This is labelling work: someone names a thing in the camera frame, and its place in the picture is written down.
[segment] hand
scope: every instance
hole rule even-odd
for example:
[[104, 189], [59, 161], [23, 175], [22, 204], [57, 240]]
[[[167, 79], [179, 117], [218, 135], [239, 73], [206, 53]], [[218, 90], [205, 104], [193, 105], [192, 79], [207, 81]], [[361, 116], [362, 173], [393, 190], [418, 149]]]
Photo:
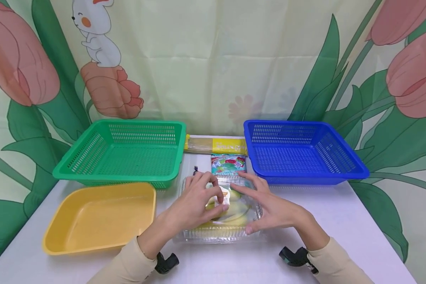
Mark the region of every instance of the hand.
[[[213, 184], [213, 187], [207, 189], [209, 182]], [[210, 172], [196, 172], [194, 176], [186, 178], [181, 196], [161, 215], [177, 232], [195, 228], [219, 217], [229, 208], [227, 205], [220, 205], [206, 210], [205, 205], [213, 196], [218, 197], [218, 203], [224, 200], [224, 195], [218, 186], [218, 179]]]
[[246, 225], [246, 234], [268, 228], [294, 227], [308, 250], [321, 249], [329, 243], [330, 237], [308, 210], [272, 194], [267, 181], [261, 177], [242, 172], [239, 172], [239, 176], [250, 180], [257, 190], [234, 183], [230, 186], [234, 190], [252, 197], [260, 203], [263, 209], [260, 219]]
[[268, 228], [288, 228], [296, 226], [301, 219], [309, 215], [305, 208], [282, 199], [270, 192], [266, 180], [254, 174], [241, 173], [239, 176], [251, 181], [256, 191], [246, 186], [231, 184], [231, 187], [256, 200], [263, 209], [261, 219], [251, 222], [246, 226], [246, 234], [252, 234]]
[[[213, 187], [207, 189], [207, 183]], [[180, 197], [164, 212], [137, 239], [140, 249], [149, 259], [156, 255], [172, 237], [181, 230], [195, 228], [226, 211], [229, 206], [220, 205], [206, 210], [208, 200], [218, 197], [222, 203], [224, 195], [218, 186], [218, 179], [210, 172], [196, 172], [193, 177], [187, 177], [185, 188]]]

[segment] white table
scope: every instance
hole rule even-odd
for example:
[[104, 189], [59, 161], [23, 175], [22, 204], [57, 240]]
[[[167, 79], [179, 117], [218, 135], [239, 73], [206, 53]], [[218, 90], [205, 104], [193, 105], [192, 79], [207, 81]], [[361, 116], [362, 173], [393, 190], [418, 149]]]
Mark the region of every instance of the white table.
[[[195, 165], [199, 171], [210, 170], [210, 156], [184, 154], [177, 188], [158, 196], [158, 213], [176, 198], [183, 178], [192, 175]], [[57, 183], [0, 257], [0, 284], [84, 284], [117, 254], [51, 257], [43, 252], [41, 241], [55, 210], [81, 187], [76, 182]], [[375, 283], [416, 283], [347, 182], [272, 191], [311, 211]], [[296, 251], [302, 245], [292, 228], [267, 231], [260, 243], [189, 245], [169, 241], [162, 253], [168, 257], [174, 252], [180, 265], [167, 275], [154, 272], [147, 283], [317, 283], [306, 267], [292, 268], [278, 256], [284, 246]]]

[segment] pale green backdrop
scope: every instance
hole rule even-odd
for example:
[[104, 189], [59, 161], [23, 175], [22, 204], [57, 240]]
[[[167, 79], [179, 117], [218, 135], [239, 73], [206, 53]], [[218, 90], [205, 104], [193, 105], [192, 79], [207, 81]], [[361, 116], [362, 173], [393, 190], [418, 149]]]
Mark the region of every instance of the pale green backdrop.
[[426, 283], [426, 0], [0, 0], [0, 254], [106, 117], [213, 135], [329, 122], [371, 172], [357, 195]]

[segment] forearm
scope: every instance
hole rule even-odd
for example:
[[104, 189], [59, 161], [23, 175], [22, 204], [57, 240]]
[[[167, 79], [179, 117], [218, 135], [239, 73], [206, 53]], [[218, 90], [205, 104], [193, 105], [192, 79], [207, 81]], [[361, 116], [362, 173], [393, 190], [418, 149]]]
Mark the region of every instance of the forearm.
[[320, 227], [311, 213], [304, 213], [295, 229], [309, 252], [309, 261], [319, 271], [315, 277], [321, 284], [372, 283], [339, 243]]
[[137, 239], [132, 239], [121, 252], [103, 267], [88, 284], [132, 284], [143, 282], [156, 266], [156, 256], [174, 236], [159, 216]]
[[159, 215], [153, 224], [147, 228], [137, 239], [140, 249], [144, 255], [153, 260], [161, 251], [163, 246], [177, 234], [177, 230], [168, 224], [165, 212]]

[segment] beige sleeve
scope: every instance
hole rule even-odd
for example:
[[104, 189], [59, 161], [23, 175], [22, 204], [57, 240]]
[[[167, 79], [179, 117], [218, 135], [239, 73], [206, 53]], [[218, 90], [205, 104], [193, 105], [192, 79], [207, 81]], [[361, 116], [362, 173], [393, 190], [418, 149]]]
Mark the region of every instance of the beige sleeve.
[[319, 271], [315, 277], [320, 284], [374, 283], [332, 237], [326, 247], [308, 252], [309, 261]]
[[156, 260], [149, 260], [142, 253], [135, 237], [87, 284], [141, 283], [155, 269]]

